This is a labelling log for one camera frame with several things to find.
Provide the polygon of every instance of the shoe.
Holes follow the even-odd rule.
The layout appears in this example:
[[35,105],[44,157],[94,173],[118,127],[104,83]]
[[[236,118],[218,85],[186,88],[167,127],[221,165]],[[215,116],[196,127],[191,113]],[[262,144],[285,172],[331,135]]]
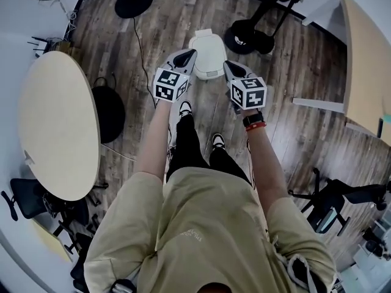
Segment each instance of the shoe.
[[224,138],[220,134],[214,134],[212,138],[212,149],[223,148],[225,149]]
[[179,108],[179,118],[181,119],[182,117],[186,115],[191,115],[191,104],[189,101],[183,101],[181,104],[181,107]]

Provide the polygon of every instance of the white wall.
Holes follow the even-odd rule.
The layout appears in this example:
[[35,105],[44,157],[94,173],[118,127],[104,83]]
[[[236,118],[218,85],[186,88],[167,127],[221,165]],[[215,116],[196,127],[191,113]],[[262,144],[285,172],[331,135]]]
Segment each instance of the white wall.
[[[327,0],[305,0],[295,5],[295,11],[307,15]],[[386,38],[391,41],[391,0],[356,0],[373,18]],[[67,11],[71,10],[77,0],[62,0]],[[16,126],[17,101],[21,81],[34,59],[32,49],[26,41],[30,36],[63,37],[67,26],[67,17],[58,2],[38,2],[35,0],[0,0],[0,190],[9,191],[9,180],[20,174],[23,156],[18,141]],[[317,21],[342,40],[344,37],[343,21],[340,16],[324,16]],[[0,199],[0,230],[3,239],[18,255],[32,274],[38,277],[48,288],[46,291],[71,292],[69,277],[70,264],[60,260],[49,252],[39,241],[32,230],[31,223],[19,214],[19,221],[14,222],[9,215],[8,206]],[[20,268],[4,267],[3,254],[0,248],[0,280],[7,284]],[[24,292],[23,283],[9,286],[11,292]]]

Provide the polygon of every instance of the person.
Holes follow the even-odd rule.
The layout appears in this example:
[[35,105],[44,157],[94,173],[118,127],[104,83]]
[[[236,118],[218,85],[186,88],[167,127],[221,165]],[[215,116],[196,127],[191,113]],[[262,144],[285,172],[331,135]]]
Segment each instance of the person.
[[163,186],[171,105],[159,101],[135,173],[93,238],[89,291],[125,292],[125,281],[126,292],[330,292],[333,259],[287,194],[261,113],[242,111],[256,190],[220,134],[203,159],[188,101]]

